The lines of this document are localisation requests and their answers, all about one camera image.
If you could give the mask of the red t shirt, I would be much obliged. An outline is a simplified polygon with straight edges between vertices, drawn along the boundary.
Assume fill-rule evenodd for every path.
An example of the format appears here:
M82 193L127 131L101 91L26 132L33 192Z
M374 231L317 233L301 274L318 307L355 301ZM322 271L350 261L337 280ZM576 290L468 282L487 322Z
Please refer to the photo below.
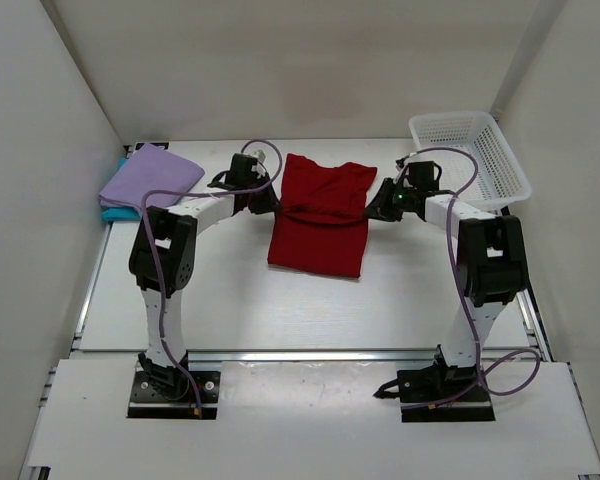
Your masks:
M368 239L363 211L376 175L375 167L353 162L323 167L305 156L289 154L268 264L315 275L359 278Z

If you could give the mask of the lavender t shirt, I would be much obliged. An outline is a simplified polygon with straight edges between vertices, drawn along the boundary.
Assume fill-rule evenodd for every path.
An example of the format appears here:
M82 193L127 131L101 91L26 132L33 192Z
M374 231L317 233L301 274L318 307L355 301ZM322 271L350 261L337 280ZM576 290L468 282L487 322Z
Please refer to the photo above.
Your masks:
M103 207L136 206L147 191L168 190L173 194L152 195L148 206L169 207L204 176L198 164L153 144L144 144L117 170L99 193Z

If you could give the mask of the teal t shirt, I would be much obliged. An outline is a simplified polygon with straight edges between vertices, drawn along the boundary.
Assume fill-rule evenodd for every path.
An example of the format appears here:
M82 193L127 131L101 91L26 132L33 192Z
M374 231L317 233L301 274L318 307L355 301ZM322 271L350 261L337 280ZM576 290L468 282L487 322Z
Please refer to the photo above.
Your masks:
M137 207L143 195L137 185L135 167L127 167L128 158L118 161L116 173L99 192L98 200L102 208L102 220L105 222L138 221Z

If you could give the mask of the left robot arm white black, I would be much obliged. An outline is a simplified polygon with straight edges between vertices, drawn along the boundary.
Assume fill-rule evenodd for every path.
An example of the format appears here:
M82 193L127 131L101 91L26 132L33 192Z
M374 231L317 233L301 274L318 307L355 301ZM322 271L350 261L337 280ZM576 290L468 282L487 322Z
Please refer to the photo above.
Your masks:
M182 292L193 277L197 237L245 209L255 215L279 209L264 160L262 151L236 153L205 191L142 214L129 258L147 320L148 347L138 361L147 382L168 401L199 396L182 334Z

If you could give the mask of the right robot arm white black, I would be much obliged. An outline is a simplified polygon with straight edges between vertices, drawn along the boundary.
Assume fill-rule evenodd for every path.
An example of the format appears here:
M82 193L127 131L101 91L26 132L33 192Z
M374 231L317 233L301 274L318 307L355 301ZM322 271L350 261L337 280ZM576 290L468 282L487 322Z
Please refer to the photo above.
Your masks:
M482 211L440 188L442 168L433 161L399 160L398 174L383 180L364 215L399 222L405 213L439 227L447 236L460 306L438 347L429 387L450 400L476 374L479 353L495 320L529 283L521 221Z

